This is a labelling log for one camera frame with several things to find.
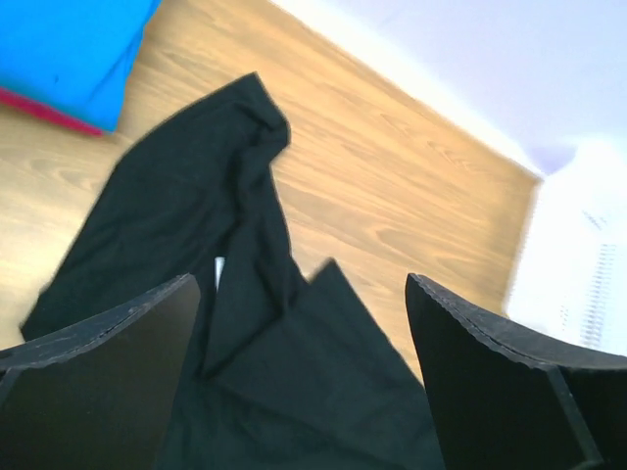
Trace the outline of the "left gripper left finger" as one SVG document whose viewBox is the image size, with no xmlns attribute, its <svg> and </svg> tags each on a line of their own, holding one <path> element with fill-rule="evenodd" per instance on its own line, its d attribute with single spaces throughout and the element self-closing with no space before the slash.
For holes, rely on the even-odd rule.
<svg viewBox="0 0 627 470">
<path fill-rule="evenodd" d="M 153 468 L 199 299 L 181 275 L 3 350 L 2 468 Z"/>
</svg>

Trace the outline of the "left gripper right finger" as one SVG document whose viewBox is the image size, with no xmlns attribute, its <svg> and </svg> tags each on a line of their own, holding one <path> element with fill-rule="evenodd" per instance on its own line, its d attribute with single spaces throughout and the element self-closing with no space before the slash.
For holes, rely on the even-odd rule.
<svg viewBox="0 0 627 470">
<path fill-rule="evenodd" d="M 412 274 L 406 305 L 450 469 L 622 469 L 626 360 L 538 333 Z"/>
</svg>

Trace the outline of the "black t shirt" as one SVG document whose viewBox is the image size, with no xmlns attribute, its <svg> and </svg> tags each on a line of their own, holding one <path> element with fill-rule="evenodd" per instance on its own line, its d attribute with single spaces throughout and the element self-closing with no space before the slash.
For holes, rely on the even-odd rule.
<svg viewBox="0 0 627 470">
<path fill-rule="evenodd" d="M 301 273 L 270 165 L 290 141 L 255 73 L 118 162 L 22 332 L 176 275 L 200 289 L 161 469 L 440 469 L 425 391 L 334 261 Z"/>
</svg>

